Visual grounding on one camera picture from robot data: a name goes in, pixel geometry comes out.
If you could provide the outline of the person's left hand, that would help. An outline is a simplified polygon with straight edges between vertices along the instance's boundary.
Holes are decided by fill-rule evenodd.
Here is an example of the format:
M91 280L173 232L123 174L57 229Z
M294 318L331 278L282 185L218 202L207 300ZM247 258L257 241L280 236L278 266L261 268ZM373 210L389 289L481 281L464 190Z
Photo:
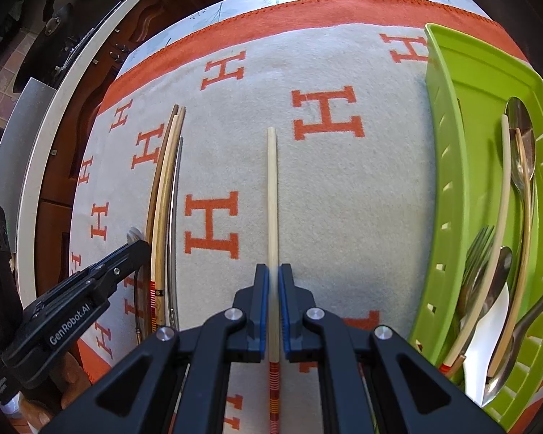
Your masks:
M35 430L41 430L61 410L66 409L90 386L88 375L83 370L76 358L66 353L54 369L54 375L59 385L59 407L49 409L44 403L38 400L35 394L28 399L23 393L20 394L19 409L30 426Z

